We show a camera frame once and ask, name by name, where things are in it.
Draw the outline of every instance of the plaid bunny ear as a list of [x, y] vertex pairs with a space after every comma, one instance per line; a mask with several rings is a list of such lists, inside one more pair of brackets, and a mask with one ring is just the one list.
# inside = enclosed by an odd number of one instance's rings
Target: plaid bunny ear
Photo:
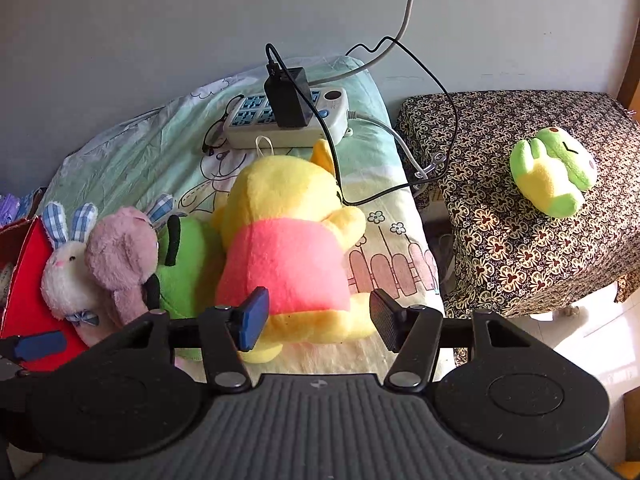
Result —
[[74, 211], [71, 221], [71, 239], [76, 242], [85, 243], [89, 237], [89, 232], [94, 228], [98, 218], [98, 208], [91, 204], [82, 204]]
[[151, 224], [156, 224], [163, 216], [169, 214], [174, 209], [174, 197], [167, 194], [162, 193], [156, 201], [151, 206], [151, 208], [146, 212], [146, 215], [149, 217]]
[[66, 244], [65, 208], [60, 202], [49, 202], [42, 212], [42, 223], [54, 250]]

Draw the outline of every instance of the bed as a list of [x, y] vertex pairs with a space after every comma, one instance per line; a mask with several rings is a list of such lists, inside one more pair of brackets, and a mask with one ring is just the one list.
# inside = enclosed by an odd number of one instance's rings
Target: bed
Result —
[[[350, 57], [293, 59], [309, 78], [346, 72], [361, 63]], [[163, 192], [177, 208], [206, 219], [224, 203], [239, 171], [257, 156], [255, 150], [233, 150], [220, 139], [213, 156], [203, 156], [204, 133], [236, 94], [260, 89], [266, 70], [257, 68], [227, 77], [174, 99], [164, 107], [125, 121], [96, 136], [68, 156], [53, 177], [41, 208], [61, 202], [73, 210], [93, 202], [100, 216], [123, 205], [145, 210]], [[366, 112], [389, 124], [385, 105], [368, 72], [340, 81], [350, 109]], [[351, 121], [353, 135], [337, 146], [343, 193], [354, 201], [406, 182], [392, 137], [362, 121]], [[276, 150], [308, 157], [309, 149]], [[444, 312], [434, 259], [429, 252], [420, 217], [407, 189], [362, 207], [365, 235], [345, 256], [344, 268], [353, 292], [384, 288], [404, 306], [426, 304]], [[379, 336], [340, 345], [288, 345], [275, 360], [248, 365], [256, 380], [263, 372], [345, 373], [375, 372], [384, 376], [393, 361]], [[453, 367], [452, 352], [442, 352], [437, 376]], [[198, 363], [188, 372], [203, 378]]]

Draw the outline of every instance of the black power adapter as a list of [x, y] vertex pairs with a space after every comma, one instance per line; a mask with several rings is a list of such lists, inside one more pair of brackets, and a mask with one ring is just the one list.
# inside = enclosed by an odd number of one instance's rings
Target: black power adapter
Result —
[[305, 69], [300, 66], [288, 69], [295, 83], [272, 60], [267, 65], [267, 70], [269, 77], [264, 82], [264, 93], [267, 94], [278, 126], [281, 128], [304, 128], [307, 126], [313, 112], [296, 90], [297, 85], [311, 102], [311, 90], [306, 80]]

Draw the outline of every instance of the stuffed animal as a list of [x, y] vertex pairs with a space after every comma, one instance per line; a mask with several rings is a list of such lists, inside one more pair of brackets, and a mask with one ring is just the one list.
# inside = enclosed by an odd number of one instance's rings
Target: stuffed animal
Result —
[[365, 216], [342, 206], [325, 140], [311, 160], [273, 155], [244, 168], [212, 223], [226, 250], [216, 304], [238, 306], [256, 286], [270, 295], [269, 319], [245, 361], [269, 361], [286, 342], [336, 343], [375, 331], [369, 294], [350, 294], [342, 266]]
[[142, 285], [158, 265], [158, 238], [149, 218], [134, 207], [105, 216], [89, 235], [86, 265], [113, 295], [117, 320], [127, 324], [148, 312]]
[[[145, 283], [146, 306], [167, 310], [172, 319], [197, 317], [215, 305], [225, 265], [220, 234], [194, 216], [171, 215], [158, 232], [158, 269]], [[199, 349], [177, 349], [202, 360]]]
[[566, 168], [569, 181], [580, 191], [587, 191], [596, 184], [598, 168], [593, 156], [584, 146], [562, 128], [545, 128], [536, 133], [545, 143], [549, 156], [558, 158]]
[[584, 204], [581, 191], [594, 186], [593, 157], [561, 128], [540, 130], [520, 140], [510, 156], [511, 176], [525, 198], [553, 218], [574, 215]]
[[42, 273], [42, 297], [53, 317], [71, 322], [87, 346], [95, 345], [117, 330], [110, 316], [111, 297], [84, 264], [85, 241], [97, 214], [93, 204], [79, 207], [72, 219], [71, 239], [61, 204], [49, 202], [42, 215], [54, 249]]

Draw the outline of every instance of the wall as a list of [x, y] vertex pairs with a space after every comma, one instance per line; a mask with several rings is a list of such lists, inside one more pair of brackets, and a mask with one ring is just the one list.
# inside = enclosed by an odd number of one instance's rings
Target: wall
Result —
[[[102, 129], [221, 76], [394, 34], [404, 0], [0, 0], [0, 192], [46, 184]], [[416, 0], [406, 44], [452, 91], [615, 94], [638, 0]], [[392, 114], [435, 91], [393, 53], [372, 70]]]

